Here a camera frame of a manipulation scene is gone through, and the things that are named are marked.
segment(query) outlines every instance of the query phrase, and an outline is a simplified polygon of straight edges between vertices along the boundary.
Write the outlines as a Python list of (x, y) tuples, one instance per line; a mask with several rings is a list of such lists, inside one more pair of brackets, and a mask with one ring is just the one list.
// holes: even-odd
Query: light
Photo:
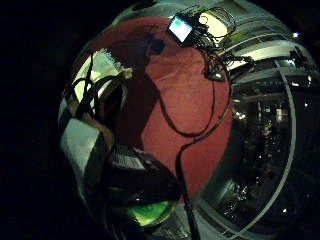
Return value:
[(299, 35), (300, 35), (300, 33), (299, 33), (299, 32), (294, 32), (294, 33), (292, 34), (293, 38), (298, 38), (298, 37), (299, 37)]
[(241, 120), (241, 119), (244, 119), (246, 117), (246, 115), (241, 115), (240, 117), (239, 117), (239, 119)]
[(182, 18), (175, 16), (169, 25), (169, 30), (181, 43), (183, 43), (192, 31), (192, 26)]

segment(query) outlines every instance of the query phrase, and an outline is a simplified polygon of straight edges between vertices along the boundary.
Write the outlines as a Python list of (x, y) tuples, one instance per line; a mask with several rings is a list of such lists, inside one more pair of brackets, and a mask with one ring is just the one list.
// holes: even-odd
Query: strap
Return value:
[(82, 98), (81, 102), (79, 103), (79, 106), (77, 108), (77, 111), (75, 113), (75, 117), (82, 120), (83, 115), (85, 113), (90, 112), (91, 101), (98, 95), (99, 90), (109, 81), (120, 81), (121, 84), (123, 84), (123, 80), (119, 76), (106, 76), (104, 78), (99, 79), (86, 93), (86, 95)]

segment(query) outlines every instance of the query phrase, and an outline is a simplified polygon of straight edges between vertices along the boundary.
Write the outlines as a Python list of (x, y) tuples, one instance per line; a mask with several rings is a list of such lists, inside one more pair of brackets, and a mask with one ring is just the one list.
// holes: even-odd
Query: black cable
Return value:
[(227, 10), (225, 10), (225, 9), (222, 8), (222, 7), (213, 7), (213, 8), (207, 9), (206, 11), (213, 11), (213, 12), (217, 12), (217, 13), (218, 13), (219, 11), (221, 11), (221, 12), (224, 14), (224, 17), (227, 18), (229, 24), (231, 24), (231, 26), (232, 26), (231, 31), (229, 31), (227, 34), (225, 34), (225, 35), (223, 35), (223, 36), (218, 36), (218, 37), (215, 36), (215, 39), (228, 37), (228, 36), (230, 36), (232, 33), (235, 32), (235, 30), (236, 30), (236, 28), (237, 28), (236, 20), (234, 19), (234, 17), (232, 16), (232, 14), (229, 13)]
[(106, 76), (104, 78), (99, 79), (96, 81), (93, 87), (91, 87), (88, 91), (86, 96), (82, 98), (79, 106), (76, 110), (75, 117), (78, 119), (82, 119), (84, 113), (88, 112), (88, 109), (91, 108), (90, 103), (94, 99), (94, 97), (98, 94), (99, 90), (109, 81), (118, 80), (122, 84), (122, 79), (119, 76)]
[(179, 130), (176, 125), (174, 124), (173, 120), (171, 119), (168, 111), (167, 111), (167, 108), (165, 106), (165, 103), (160, 95), (159, 97), (159, 102), (160, 102), (160, 107), (161, 107), (161, 111), (162, 111), (162, 114), (164, 116), (164, 118), (166, 119), (169, 127), (171, 129), (173, 129), (175, 132), (179, 133), (181, 136), (184, 136), (184, 137), (198, 137), (200, 135), (202, 135), (205, 131), (207, 131), (207, 129), (209, 128), (210, 126), (210, 123), (212, 121), (212, 118), (213, 118), (213, 114), (214, 114), (214, 106), (215, 106), (215, 95), (214, 95), (214, 82), (211, 83), (212, 84), (212, 104), (211, 104), (211, 112), (210, 112), (210, 117), (209, 117), (209, 120), (208, 122), (206, 123), (204, 129), (202, 129), (201, 131), (199, 132), (183, 132), (181, 130)]
[(224, 107), (224, 110), (222, 112), (222, 115), (219, 117), (219, 120), (213, 125), (213, 127), (207, 133), (203, 134), (202, 136), (199, 136), (198, 138), (194, 138), (194, 140), (190, 143), (182, 145), (177, 156), (176, 156), (176, 162), (175, 162), (176, 174), (177, 174), (177, 178), (178, 178), (178, 181), (180, 184), (183, 200), (185, 203), (185, 210), (186, 210), (187, 217), (188, 217), (192, 240), (200, 240), (200, 233), (199, 233), (199, 228), (198, 228), (195, 216), (193, 214), (193, 206), (190, 201), (189, 194), (188, 194), (184, 171), (183, 171), (182, 163), (181, 163), (181, 157), (182, 157), (183, 152), (188, 147), (208, 138), (220, 126), (222, 121), (227, 116), (229, 107), (231, 105), (232, 88), (231, 88), (230, 76), (229, 76), (229, 73), (228, 73), (226, 67), (223, 65), (223, 63), (219, 63), (219, 64), (221, 64), (221, 67), (222, 67), (224, 74), (225, 74), (225, 78), (227, 79), (227, 83), (229, 85), (228, 99), (227, 99), (227, 103)]
[[(77, 80), (75, 80), (70, 88), (69, 88), (69, 92), (68, 95), (72, 95), (73, 98), (77, 98), (76, 94), (75, 94), (75, 87), (81, 82), (84, 81), (85, 85), (84, 85), (84, 89), (83, 89), (83, 95), (82, 98), (84, 98), (84, 96), (87, 94), (88, 91), (88, 85), (90, 84), (91, 87), (94, 86), (94, 82), (91, 80), (91, 72), (92, 72), (92, 68), (93, 68), (93, 54), (94, 52), (92, 50), (87, 50), (86, 53), (90, 54), (90, 65), (89, 65), (89, 69), (87, 71), (86, 77), (85, 78), (79, 78)], [(94, 96), (94, 108), (95, 108), (95, 113), (93, 112), (93, 110), (90, 108), (87, 109), (90, 117), (92, 118), (99, 118), (99, 97), (98, 94), (96, 94), (96, 96)]]

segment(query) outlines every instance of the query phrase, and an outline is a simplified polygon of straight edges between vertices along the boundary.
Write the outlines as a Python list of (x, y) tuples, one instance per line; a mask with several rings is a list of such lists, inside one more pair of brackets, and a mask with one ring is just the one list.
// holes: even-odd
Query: red floor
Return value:
[[(128, 82), (128, 102), (117, 119), (117, 141), (143, 148), (175, 172), (176, 154), (192, 138), (181, 136), (169, 126), (160, 107), (160, 96), (177, 129), (198, 132), (210, 118), (213, 97), (211, 126), (217, 121), (226, 104), (228, 87), (214, 82), (212, 91), (212, 82), (202, 73), (203, 56), (195, 48), (177, 46), (166, 33), (168, 22), (161, 17), (130, 20), (98, 36), (89, 48), (108, 48), (117, 61), (134, 68), (134, 77)], [(221, 159), (231, 121), (230, 110), (210, 137), (184, 153), (183, 166), (191, 194), (206, 183)]]

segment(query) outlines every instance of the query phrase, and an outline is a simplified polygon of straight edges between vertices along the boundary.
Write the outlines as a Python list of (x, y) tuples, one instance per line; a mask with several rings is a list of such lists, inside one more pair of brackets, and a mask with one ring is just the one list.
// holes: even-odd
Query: power cord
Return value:
[(200, 232), (199, 232), (199, 228), (198, 228), (195, 216), (193, 214), (193, 206), (192, 206), (192, 203), (191, 203), (191, 200), (189, 197), (188, 188), (187, 188), (187, 184), (186, 184), (186, 180), (185, 180), (185, 176), (184, 176), (184, 171), (183, 171), (183, 167), (182, 167), (182, 154), (190, 146), (192, 146), (198, 142), (204, 141), (206, 138), (208, 138), (220, 126), (220, 124), (223, 122), (223, 120), (227, 116), (228, 110), (231, 105), (231, 96), (232, 96), (231, 81), (230, 81), (230, 76), (227, 71), (227, 68), (223, 65), (222, 62), (218, 62), (218, 64), (221, 64), (221, 68), (224, 72), (224, 76), (225, 76), (227, 83), (228, 83), (228, 86), (229, 86), (229, 94), (228, 94), (227, 103), (224, 107), (224, 110), (223, 110), (221, 116), (219, 117), (218, 121), (212, 126), (212, 128), (209, 129), (209, 131), (207, 131), (206, 133), (204, 133), (203, 135), (201, 135), (199, 137), (194, 138), (194, 140), (192, 142), (181, 146), (178, 154), (176, 155), (176, 161), (175, 161), (175, 169), (176, 169), (177, 179), (179, 181), (182, 197), (183, 197), (183, 200), (185, 203), (185, 210), (186, 210), (186, 214), (188, 217), (188, 223), (190, 226), (192, 240), (200, 240)]

